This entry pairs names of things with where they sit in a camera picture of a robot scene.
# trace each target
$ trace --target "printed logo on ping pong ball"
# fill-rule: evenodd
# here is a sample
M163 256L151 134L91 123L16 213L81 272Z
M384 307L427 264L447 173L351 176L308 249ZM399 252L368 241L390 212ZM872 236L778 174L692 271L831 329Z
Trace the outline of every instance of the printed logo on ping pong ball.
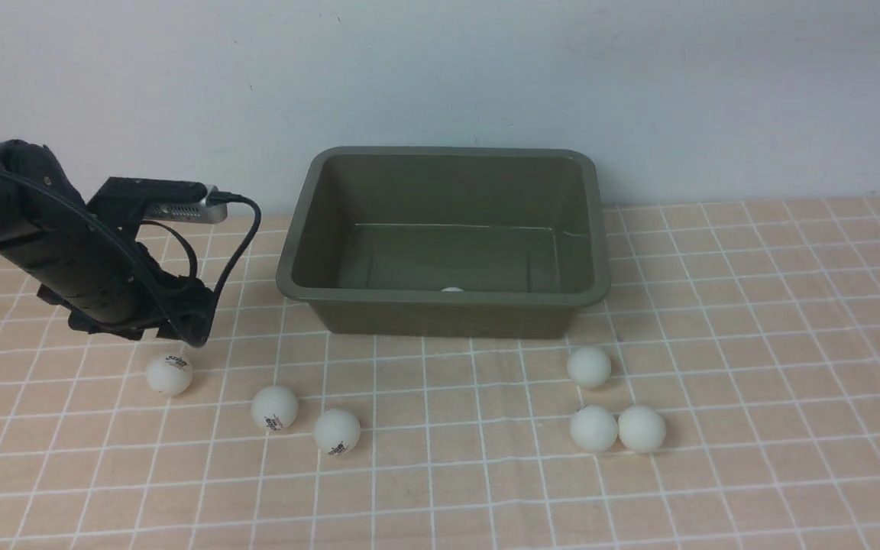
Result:
M339 456L355 448L359 442L359 419L343 409L324 411L315 422L315 445L328 456Z
M178 396L193 381L193 366L185 351L156 355L147 362L144 379L152 390L168 397Z
M265 387L251 401L251 417L260 428L279 432L297 418L297 396L283 386Z

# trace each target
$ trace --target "robotic arm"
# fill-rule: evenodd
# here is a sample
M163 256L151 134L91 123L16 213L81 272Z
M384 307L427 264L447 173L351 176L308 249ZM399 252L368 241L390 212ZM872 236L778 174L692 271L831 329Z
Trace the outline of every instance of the robotic arm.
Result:
M228 202L254 209L254 225L223 270L215 289L189 275L163 271L136 241L143 224L218 223ZM146 328L158 337L202 347L216 304L235 262L260 225L250 199L185 181L108 178L90 202L70 185L49 149L19 140L0 143L0 255L41 283L37 295L70 311L70 328L140 340Z

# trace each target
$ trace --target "white grid line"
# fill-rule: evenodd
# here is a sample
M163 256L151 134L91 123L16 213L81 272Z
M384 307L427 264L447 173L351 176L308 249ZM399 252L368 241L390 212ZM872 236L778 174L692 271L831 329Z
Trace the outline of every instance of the white grid line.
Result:
M249 257L247 257L247 267L249 267ZM247 289L247 284L241 283L240 288L240 300L238 303L244 302L244 291ZM273 386L277 385L277 377L280 373L280 344L282 344L283 340L283 323L287 320L287 308L281 306L280 307L280 334L277 335L277 357L273 359L276 362L276 365L273 366L273 379L271 379L271 383ZM235 331L237 331L237 320L233 321L233 332L235 335ZM220 394L220 401L223 401L223 396ZM298 414L300 414L300 401L297 403ZM249 409L247 408L247 417L249 418ZM260 480L257 482L257 498L256 504L254 505L254 525L251 527L251 547L254 547L256 544L256 529L257 525L260 521L260 500L263 498L263 481L264 481L264 472L267 469L267 453L270 449L270 438L264 438L263 441L263 455L260 457Z
M593 500L597 500L599 497L591 497L591 498L570 498L570 499L558 499L553 500L552 502L590 502ZM497 506L510 506L518 503L529 503L528 501L506 501L499 503ZM482 510L486 507L485 504L461 504L457 506L440 506L433 510ZM429 512L430 508L405 508L401 510L390 511L390 514L419 514ZM364 518L365 516L369 516L369 512L356 512L349 514L328 514L322 516L322 519L350 519L350 518ZM260 523L294 523L300 522L303 519L307 519L304 516L294 516L293 518L280 518L280 519L262 519ZM138 529L137 532L163 532L164 530L185 528L185 529L198 529L198 528L221 528L221 526L250 526L251 521L249 519L245 519L244 521L235 521L235 522L216 522L216 523L182 523L182 525L177 526L156 526L156 528L142 528ZM800 528L802 532L837 532L837 530L843 529L852 529L855 526L852 525L835 525L835 526L811 526L810 528ZM867 529L867 528L880 528L880 522L861 522L856 525L856 528L859 529ZM786 529L756 529L756 530L747 530L747 532L742 532L741 536L756 536L756 535L790 535L790 533L795 532L796 529L786 528ZM131 535L134 532L133 529L109 529L102 530L101 532L91 532L90 535ZM676 539L640 539L640 540L632 540L625 541L623 544L626 545L639 545L639 544L657 544L657 543L677 543L681 542L691 542L691 541L705 541L711 539L728 539L729 537L736 536L736 533L732 532L724 532L724 533L710 533L709 535L682 535L678 536ZM63 535L29 535L18 537L20 541L36 541L36 540L49 540L56 539L57 537L63 537ZM3 542L11 542L13 537L8 537L7 539L0 539L0 543ZM565 548L611 548L612 544L608 543L587 543L587 544L577 544L577 545L567 545Z
M471 351L471 376L472 380L474 380L474 389L472 391L474 391L474 407L477 411L477 429L481 438L481 467L484 470L484 490L488 499L488 522L491 523L491 545L493 550L498 550L498 529L496 529L495 526L495 509L492 506L491 476L488 473L488 449L487 443L484 441L484 424L481 421L481 419L484 418L484 415L481 414L481 393L477 390L477 357L474 355L474 338L469 338L467 340L467 345L469 351Z
M328 347L331 344L331 337L329 335L325 335L325 373L322 375L322 396L321 396L321 409L318 411L318 416L325 413L325 398L328 395ZM321 463L322 460L325 460L325 450L322 449L322 452L318 453L318 460L315 460L315 494L314 494L314 508L311 511L311 550L314 550L315 547L315 533L318 529L318 488L321 484Z
M539 477L542 481L542 498L545 498L545 514L548 514L548 534L552 537L552 546L558 544L555 536L555 519L552 516L552 506L548 504L548 484L545 482L545 463L542 462L542 449L539 446L539 431L535 429L535 408L532 404L532 389L528 384L528 366L525 364L525 353L518 341L518 359L521 362L521 380L525 387L525 400L528 401L528 415L532 426L532 443L535 446L535 462L539 466Z
M617 209L617 212L618 212L618 216L620 216L621 222L624 223L624 225L626 226L626 223L624 222L622 210ZM633 252L633 242L632 241L629 241L629 247L631 248L631 251ZM640 265L640 261L638 260L638 258L635 257L635 260L633 260L633 263L636 265L636 269L638 269L638 271L640 272L640 277L641 278L645 277L645 273L643 273L643 268L642 268L642 265ZM695 292L695 296L698 296L698 292L694 291L694 284L692 284L692 292ZM650 302L650 306L656 310L657 306L656 306L656 303L654 302L653 296L651 296L650 289L646 290L646 295L647 295L647 300ZM708 463L712 467L712 474L713 474L713 477L715 477L715 483L716 483L716 485L719 485L719 487L722 487L722 480L720 479L719 473L715 468L715 462L712 461L711 451L708 450L708 442L706 441L704 431L701 428L701 422L698 422L698 415L696 415L694 413L694 408L691 407L691 397L688 396L688 389L684 385L684 379L681 378L681 369L678 369L678 360L677 360L677 358L675 358L675 353L671 350L670 342L667 342L668 336L664 331L664 325L661 321L660 316L656 316L656 319L657 319L657 327L660 328L661 338L664 341L664 346L667 349L668 356L670 356L670 358L671 358L671 365L674 366L675 375L677 375L678 383L681 385L681 392L684 394L684 403L688 407L689 414L691 414L691 421L694 422L695 429L698 432L698 439L701 442L702 446L705 447L705 456L706 456L706 459L708 459ZM618 351L620 351L621 347L622 347L621 342L618 341L617 342ZM626 365L623 362L622 353L621 353L620 357L621 357L620 362L624 366L624 369L626 369ZM629 387L629 391L631 391L631 396L633 396L633 385L630 382L628 382L626 385ZM661 480L660 469L657 466L657 459L654 458L653 454L651 454L649 458L650 458L651 468L654 469L654 472L657 472L657 476L656 476L657 477L657 487L660 489L661 500L664 502L664 508L668 512L668 521L671 522L671 531L675 535L675 541L677 541L675 544L677 544L678 549L681 549L681 541L680 541L680 537L678 537L678 522L675 519L675 513L671 509L671 504L668 501L667 491L664 488L664 481ZM723 505L723 508L726 510L726 514L729 515L729 523L731 525L731 528L733 528L733 532L737 532L736 519L733 518L733 512L731 512L731 510L729 508L729 504L726 502L726 498L724 497L724 495L720 495L720 499L722 499L722 505Z
M433 445L430 443L430 400L429 381L426 379L426 338L419 339L419 352L422 360L419 362L423 369L423 428L426 436L426 483L430 495L430 548L437 550L437 519L436 503L433 501Z
M216 230L216 226L214 225L214 226L212 226L211 231L209 233L209 240L206 242L206 250L207 251L212 246L213 232L215 230ZM205 262L205 261L202 262L203 276L205 276L206 264L207 264L207 262ZM247 257L244 258L244 265L245 266L249 265L249 255L247 255ZM233 335L235 335L235 330L237 330L238 323L240 323L240 311L237 311L237 314L235 314L235 319L233 321ZM230 348L229 348L229 351L227 351L227 353L226 353L226 364L227 365L229 365L231 363L231 360L233 360L233 347L234 346L235 346L235 340L230 341ZM217 434L217 431L219 431L219 417L223 411L223 405L222 405L221 401L223 400L223 394L226 391L226 382L227 382L227 379L229 378L228 375L229 375L229 371L226 371L223 373L223 384L221 384L221 386L220 386L219 398L216 400L216 414L214 415L213 420L212 420L212 434L209 436L209 452L206 453L206 457L205 457L205 469L202 470L202 487L199 488L199 504L196 505L196 522L199 521L199 516L202 515L202 505L203 505L203 502L205 502L205 488L206 488L205 481L207 480L207 478L209 478L209 469L212 466L213 451L215 450L215 447L216 447L216 434ZM164 424L165 424L165 420L162 419L162 429L164 429ZM145 491L145 492L146 492L146 495L144 495L144 497L142 497L142 504L143 505L144 505L144 498L147 497L147 491ZM137 512L137 516L139 516L139 521L141 518L141 513L142 513L142 510L139 510ZM192 550L192 547L195 545L195 543L196 543L196 528L192 528L192 532L189 533L189 550Z

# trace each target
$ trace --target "white wall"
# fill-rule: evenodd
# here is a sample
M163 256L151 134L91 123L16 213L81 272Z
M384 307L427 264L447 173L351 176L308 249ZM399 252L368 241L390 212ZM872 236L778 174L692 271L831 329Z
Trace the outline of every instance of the white wall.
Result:
M346 144L571 147L612 201L880 193L873 0L0 0L0 140L290 210Z

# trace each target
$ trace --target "ping pong ball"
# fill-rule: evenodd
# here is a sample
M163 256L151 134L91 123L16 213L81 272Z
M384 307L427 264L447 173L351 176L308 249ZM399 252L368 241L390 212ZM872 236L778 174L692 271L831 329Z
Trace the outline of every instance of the ping pong ball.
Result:
M604 452L617 441L617 421L600 405L587 405L572 415L569 435L584 450Z
M587 390L602 386L610 378L612 370L610 356L594 345L576 349L566 362L569 379Z
M251 417L260 428L279 432L297 418L297 396L283 386L265 387L251 401Z
M152 390L168 397L178 396L193 381L189 355L182 351L152 357L144 369L144 379Z
M324 411L315 422L315 444L322 453L338 456L352 450L359 442L359 419L343 409Z
M620 413L617 424L620 441L633 452L654 452L663 445L667 435L664 419L645 405L633 405Z

